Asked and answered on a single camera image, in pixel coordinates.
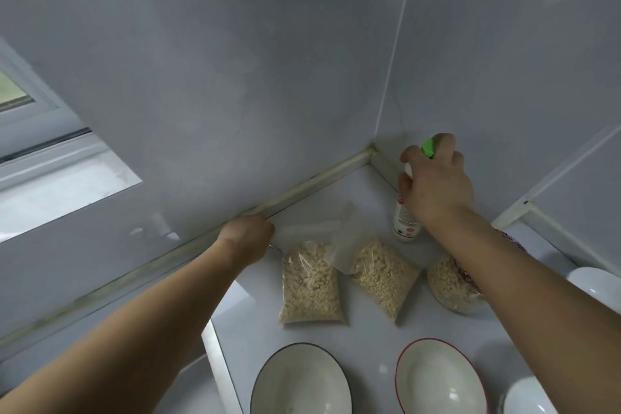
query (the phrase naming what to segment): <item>green nozzle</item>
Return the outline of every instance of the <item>green nozzle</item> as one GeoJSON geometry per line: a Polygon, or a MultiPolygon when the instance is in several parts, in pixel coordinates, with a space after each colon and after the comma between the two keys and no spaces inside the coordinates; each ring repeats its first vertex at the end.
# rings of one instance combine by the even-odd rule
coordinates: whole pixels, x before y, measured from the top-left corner
{"type": "Polygon", "coordinates": [[[421,148],[423,150],[423,153],[428,157],[428,158],[432,158],[433,155],[435,154],[435,151],[433,150],[433,140],[432,138],[426,139],[425,142],[423,143],[423,147],[421,148]]]}

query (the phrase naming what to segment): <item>white bottle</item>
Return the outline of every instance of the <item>white bottle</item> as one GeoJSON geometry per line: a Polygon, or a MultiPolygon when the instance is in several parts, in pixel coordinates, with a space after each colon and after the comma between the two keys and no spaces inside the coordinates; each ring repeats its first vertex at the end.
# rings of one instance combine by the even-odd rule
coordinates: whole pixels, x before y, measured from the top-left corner
{"type": "MultiPolygon", "coordinates": [[[[426,140],[421,149],[423,153],[431,159],[433,157],[433,140],[426,140]]],[[[410,167],[410,164],[406,163],[405,170],[406,174],[412,178],[412,167],[410,167]]],[[[399,198],[397,198],[397,206],[392,216],[392,231],[394,232],[394,237],[403,243],[411,243],[416,239],[416,236],[419,235],[421,229],[420,223],[410,214],[403,204],[401,195],[399,195],[399,198]]]]}

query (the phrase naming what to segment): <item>jar of oats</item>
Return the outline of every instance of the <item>jar of oats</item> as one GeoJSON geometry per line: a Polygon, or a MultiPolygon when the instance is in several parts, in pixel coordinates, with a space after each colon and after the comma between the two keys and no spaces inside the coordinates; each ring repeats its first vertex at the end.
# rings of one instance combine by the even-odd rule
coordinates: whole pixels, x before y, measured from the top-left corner
{"type": "MultiPolygon", "coordinates": [[[[525,250],[513,237],[502,235],[525,250]]],[[[443,258],[428,269],[427,282],[431,294],[448,310],[470,316],[487,305],[479,287],[453,256],[443,258]]]]}

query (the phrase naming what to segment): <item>bowl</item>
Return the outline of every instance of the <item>bowl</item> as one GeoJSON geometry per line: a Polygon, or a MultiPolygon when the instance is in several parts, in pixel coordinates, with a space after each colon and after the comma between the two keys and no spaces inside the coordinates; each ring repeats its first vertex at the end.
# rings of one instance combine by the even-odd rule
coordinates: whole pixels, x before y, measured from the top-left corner
{"type": "Polygon", "coordinates": [[[397,398],[405,414],[486,414],[487,399],[469,360],[438,339],[409,344],[397,361],[397,398]]]}
{"type": "Polygon", "coordinates": [[[594,299],[621,314],[621,278],[601,269],[581,267],[567,279],[594,299]]]}
{"type": "Polygon", "coordinates": [[[513,384],[501,399],[498,414],[556,414],[556,409],[537,381],[531,376],[513,384]]]}
{"type": "Polygon", "coordinates": [[[263,365],[250,414],[352,414],[352,393],[340,365],[313,344],[283,347],[263,365]]]}

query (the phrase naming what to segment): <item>white countertop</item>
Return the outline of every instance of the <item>white countertop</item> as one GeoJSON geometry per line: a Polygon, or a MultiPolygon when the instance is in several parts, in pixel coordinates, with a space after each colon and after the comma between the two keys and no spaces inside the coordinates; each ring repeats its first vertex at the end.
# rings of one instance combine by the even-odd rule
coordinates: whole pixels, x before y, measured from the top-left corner
{"type": "MultiPolygon", "coordinates": [[[[396,192],[367,166],[283,210],[270,219],[276,227],[334,218],[346,200],[358,206],[375,227],[377,237],[403,256],[427,267],[444,250],[427,234],[412,244],[392,237],[391,217],[396,192]]],[[[517,223],[506,230],[535,257],[566,274],[575,266],[539,235],[517,223]]],[[[269,249],[246,269],[212,317],[222,353],[244,414],[250,414],[253,384],[263,364],[281,347],[310,342],[328,350],[341,364],[352,389],[354,413],[399,413],[394,371],[401,350],[420,338],[438,338],[457,347],[474,364],[490,412],[511,383],[531,375],[498,319],[488,308],[466,317],[443,308],[419,278],[394,326],[376,303],[347,277],[339,275],[340,295],[348,326],[299,323],[282,326],[282,255],[269,249]]]]}

